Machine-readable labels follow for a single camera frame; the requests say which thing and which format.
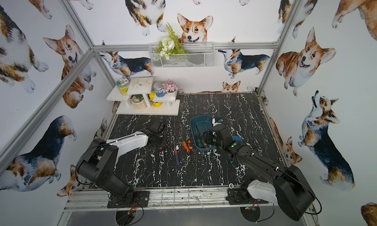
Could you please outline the green black screwdriver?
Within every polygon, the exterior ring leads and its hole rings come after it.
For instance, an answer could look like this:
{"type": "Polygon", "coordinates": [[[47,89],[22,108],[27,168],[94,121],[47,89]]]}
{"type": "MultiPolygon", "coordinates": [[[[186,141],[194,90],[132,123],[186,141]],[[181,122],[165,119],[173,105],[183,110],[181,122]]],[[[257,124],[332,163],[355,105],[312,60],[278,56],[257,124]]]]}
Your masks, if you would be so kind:
{"type": "Polygon", "coordinates": [[[204,148],[205,143],[203,143],[203,137],[200,134],[196,124],[194,124],[194,127],[195,127],[195,132],[196,132],[195,136],[196,136],[196,140],[197,140],[197,146],[200,147],[200,148],[204,148]]]}

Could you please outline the red handle screwdriver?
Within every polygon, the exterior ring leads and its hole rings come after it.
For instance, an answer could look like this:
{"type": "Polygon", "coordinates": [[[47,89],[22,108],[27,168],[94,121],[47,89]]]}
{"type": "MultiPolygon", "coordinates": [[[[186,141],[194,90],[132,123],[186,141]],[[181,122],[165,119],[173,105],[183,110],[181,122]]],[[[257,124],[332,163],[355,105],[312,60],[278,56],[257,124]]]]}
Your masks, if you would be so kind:
{"type": "Polygon", "coordinates": [[[177,146],[174,148],[174,153],[175,153],[175,157],[176,157],[177,160],[179,160],[178,150],[179,150],[179,146],[177,145],[177,146]]]}

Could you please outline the orange handle screwdriver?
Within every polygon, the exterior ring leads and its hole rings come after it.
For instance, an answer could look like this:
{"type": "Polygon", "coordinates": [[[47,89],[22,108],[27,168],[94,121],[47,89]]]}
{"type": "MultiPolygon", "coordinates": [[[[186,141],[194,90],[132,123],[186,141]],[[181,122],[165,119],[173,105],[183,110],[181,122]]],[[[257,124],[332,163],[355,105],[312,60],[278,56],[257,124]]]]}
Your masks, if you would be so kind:
{"type": "Polygon", "coordinates": [[[190,154],[191,151],[193,150],[193,146],[192,146],[190,136],[186,135],[185,137],[183,137],[183,133],[180,132],[180,137],[182,139],[182,145],[184,147],[184,150],[186,151],[187,154],[190,154]]]}

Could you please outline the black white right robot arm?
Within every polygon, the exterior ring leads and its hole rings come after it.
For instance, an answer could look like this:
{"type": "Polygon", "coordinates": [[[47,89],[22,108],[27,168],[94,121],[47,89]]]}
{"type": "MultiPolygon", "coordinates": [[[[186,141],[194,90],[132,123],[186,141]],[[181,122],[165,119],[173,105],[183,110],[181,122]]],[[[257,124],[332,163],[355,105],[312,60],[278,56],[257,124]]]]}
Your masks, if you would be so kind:
{"type": "Polygon", "coordinates": [[[316,196],[301,170],[273,162],[245,142],[234,140],[224,124],[210,129],[215,146],[226,158],[254,170],[264,182],[253,180],[246,190],[254,199],[277,204],[292,220],[299,221],[316,196]]]}

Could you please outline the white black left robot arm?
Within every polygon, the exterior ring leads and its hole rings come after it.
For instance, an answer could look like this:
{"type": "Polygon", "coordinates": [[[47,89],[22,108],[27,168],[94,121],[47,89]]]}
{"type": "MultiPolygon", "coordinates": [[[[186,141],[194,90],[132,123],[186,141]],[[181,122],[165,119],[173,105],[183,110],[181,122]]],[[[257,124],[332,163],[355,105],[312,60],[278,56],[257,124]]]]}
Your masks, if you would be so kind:
{"type": "Polygon", "coordinates": [[[155,121],[132,134],[113,140],[95,139],[79,158],[76,175],[103,188],[120,198],[131,198],[134,188],[115,175],[115,168],[121,156],[145,146],[162,148],[166,146],[163,131],[166,125],[155,121]]]}

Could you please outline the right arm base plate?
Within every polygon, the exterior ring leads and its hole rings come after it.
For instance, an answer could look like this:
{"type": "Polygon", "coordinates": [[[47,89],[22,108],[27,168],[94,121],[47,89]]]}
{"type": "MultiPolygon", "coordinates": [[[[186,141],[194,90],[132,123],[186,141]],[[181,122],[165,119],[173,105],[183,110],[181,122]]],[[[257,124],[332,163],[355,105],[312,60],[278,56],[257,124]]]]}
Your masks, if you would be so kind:
{"type": "Polygon", "coordinates": [[[268,201],[261,200],[261,199],[254,199],[245,189],[241,188],[228,188],[227,189],[227,196],[225,198],[230,205],[237,205],[237,204],[250,204],[253,205],[254,203],[261,203],[267,204],[268,201]]]}

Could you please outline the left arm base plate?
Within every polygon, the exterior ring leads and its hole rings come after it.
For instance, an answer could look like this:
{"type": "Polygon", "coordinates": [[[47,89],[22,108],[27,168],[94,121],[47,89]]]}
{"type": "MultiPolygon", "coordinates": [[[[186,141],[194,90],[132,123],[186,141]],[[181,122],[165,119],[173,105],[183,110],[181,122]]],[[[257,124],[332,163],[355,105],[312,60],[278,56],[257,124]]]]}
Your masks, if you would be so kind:
{"type": "Polygon", "coordinates": [[[131,207],[147,207],[150,191],[133,191],[128,193],[124,198],[116,195],[108,195],[109,201],[107,208],[131,208],[131,207]]]}

